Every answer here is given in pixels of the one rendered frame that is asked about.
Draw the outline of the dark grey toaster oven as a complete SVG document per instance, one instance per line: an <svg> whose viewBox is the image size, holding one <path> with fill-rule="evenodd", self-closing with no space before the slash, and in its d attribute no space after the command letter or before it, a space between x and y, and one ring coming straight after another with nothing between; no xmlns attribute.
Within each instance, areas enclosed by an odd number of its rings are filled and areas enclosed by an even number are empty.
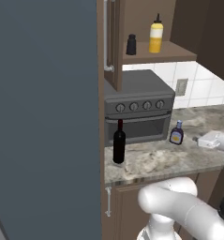
<svg viewBox="0 0 224 240"><path fill-rule="evenodd" d="M117 116L144 117L170 114L175 92L152 70L130 70L123 72L122 90L117 92L112 86L104 82L104 107L105 117L115 118ZM161 109L156 107L159 100L164 101ZM145 110L142 105L150 101L152 106ZM136 102L139 108L131 111L129 105ZM116 110L118 104L124 104L122 112ZM126 144L145 143L166 140L171 118L157 119L135 123L124 123L123 131L126 133ZM118 121L114 124L105 124L105 146L113 145L113 134L117 130Z"/></svg>

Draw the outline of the plain brown cabinet door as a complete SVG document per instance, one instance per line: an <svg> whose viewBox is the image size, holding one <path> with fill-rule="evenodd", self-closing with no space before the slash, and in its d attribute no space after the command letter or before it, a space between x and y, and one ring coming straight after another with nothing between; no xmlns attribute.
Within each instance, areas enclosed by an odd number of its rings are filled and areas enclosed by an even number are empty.
<svg viewBox="0 0 224 240"><path fill-rule="evenodd" d="M176 0L171 41L224 81L224 0Z"/></svg>

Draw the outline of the black pepper shaker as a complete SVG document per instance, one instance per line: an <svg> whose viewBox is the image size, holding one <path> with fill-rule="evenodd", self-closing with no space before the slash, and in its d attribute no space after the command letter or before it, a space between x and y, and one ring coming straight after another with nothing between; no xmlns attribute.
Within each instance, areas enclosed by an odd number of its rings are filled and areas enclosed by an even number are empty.
<svg viewBox="0 0 224 240"><path fill-rule="evenodd" d="M136 36L134 34L130 34L127 40L127 55L135 54L136 54Z"/></svg>

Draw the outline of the yellow mustard squeeze bottle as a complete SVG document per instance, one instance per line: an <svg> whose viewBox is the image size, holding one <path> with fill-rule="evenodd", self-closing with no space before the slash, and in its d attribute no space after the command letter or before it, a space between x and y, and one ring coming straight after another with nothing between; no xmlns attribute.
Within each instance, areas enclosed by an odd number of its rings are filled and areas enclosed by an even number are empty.
<svg viewBox="0 0 224 240"><path fill-rule="evenodd" d="M159 53L161 49L162 36L163 36L163 24L160 20L160 16L157 15L157 18L151 24L150 27L150 37L149 37L149 52L150 53Z"/></svg>

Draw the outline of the dark wine bottle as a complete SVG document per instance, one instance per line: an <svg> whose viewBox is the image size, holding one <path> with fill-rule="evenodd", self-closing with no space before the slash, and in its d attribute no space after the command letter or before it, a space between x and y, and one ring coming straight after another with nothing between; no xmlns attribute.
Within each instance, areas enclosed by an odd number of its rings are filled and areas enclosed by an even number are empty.
<svg viewBox="0 0 224 240"><path fill-rule="evenodd" d="M118 120L118 128L113 134L113 162L121 164L125 159L126 133L123 131L123 120Z"/></svg>

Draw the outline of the grey wall outlet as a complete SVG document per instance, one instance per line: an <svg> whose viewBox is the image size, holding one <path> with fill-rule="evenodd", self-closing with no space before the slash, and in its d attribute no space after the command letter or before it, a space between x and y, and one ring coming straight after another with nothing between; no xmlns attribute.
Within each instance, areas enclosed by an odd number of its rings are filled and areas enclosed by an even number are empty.
<svg viewBox="0 0 224 240"><path fill-rule="evenodd" d="M187 90L188 79L178 79L176 83L175 95L178 97L184 96Z"/></svg>

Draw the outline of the brown base cabinet door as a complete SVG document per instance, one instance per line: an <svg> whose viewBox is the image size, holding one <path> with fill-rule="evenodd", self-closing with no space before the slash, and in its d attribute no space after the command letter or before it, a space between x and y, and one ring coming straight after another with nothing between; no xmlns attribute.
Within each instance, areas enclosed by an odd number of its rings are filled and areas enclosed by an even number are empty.
<svg viewBox="0 0 224 240"><path fill-rule="evenodd" d="M171 178L165 175L154 180L136 182L114 187L112 202L113 230L112 240L136 240L139 232L147 224L149 215L138 204L141 188Z"/></svg>

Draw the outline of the brown tall side panel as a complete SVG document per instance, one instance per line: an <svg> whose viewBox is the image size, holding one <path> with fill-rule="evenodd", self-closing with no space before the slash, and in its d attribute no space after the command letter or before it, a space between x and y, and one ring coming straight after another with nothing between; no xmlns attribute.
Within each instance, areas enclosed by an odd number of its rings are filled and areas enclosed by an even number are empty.
<svg viewBox="0 0 224 240"><path fill-rule="evenodd" d="M104 33L103 33L103 0L97 0L97 72L98 72L98 129L100 152L100 219L101 240L106 240L104 208Z"/></svg>

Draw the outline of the blue syrup bottle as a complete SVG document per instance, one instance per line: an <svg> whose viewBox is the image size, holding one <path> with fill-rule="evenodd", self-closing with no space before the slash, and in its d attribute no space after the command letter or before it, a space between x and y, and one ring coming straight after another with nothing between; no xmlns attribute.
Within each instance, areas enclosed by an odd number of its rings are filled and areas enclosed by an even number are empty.
<svg viewBox="0 0 224 240"><path fill-rule="evenodd" d="M180 145L184 138L184 131L182 130L182 121L178 120L176 127L171 131L170 142Z"/></svg>

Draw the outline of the grey fridge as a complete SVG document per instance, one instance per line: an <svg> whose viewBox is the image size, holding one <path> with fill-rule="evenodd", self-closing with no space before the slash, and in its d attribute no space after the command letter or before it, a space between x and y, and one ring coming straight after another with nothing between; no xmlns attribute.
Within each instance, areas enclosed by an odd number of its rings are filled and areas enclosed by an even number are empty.
<svg viewBox="0 0 224 240"><path fill-rule="evenodd" d="M0 0L0 222L101 240L97 0Z"/></svg>

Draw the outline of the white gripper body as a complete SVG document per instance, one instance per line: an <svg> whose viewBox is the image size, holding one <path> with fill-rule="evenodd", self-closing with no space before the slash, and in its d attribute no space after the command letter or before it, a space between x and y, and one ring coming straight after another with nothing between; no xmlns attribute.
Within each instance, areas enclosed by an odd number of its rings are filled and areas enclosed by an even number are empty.
<svg viewBox="0 0 224 240"><path fill-rule="evenodd" d="M199 147L224 150L224 132L212 130L197 140Z"/></svg>

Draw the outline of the brown wall cabinet shelf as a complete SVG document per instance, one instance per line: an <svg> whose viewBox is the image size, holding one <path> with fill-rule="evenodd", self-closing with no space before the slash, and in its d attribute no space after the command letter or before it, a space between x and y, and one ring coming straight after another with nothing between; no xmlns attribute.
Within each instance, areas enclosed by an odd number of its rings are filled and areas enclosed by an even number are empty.
<svg viewBox="0 0 224 240"><path fill-rule="evenodd" d="M171 41L172 22L177 0L126 0L124 17L124 48L127 37L135 34L137 54L123 53L124 64L144 64L176 61L192 61L197 55ZM164 26L161 52L149 53L150 26L160 14Z"/></svg>

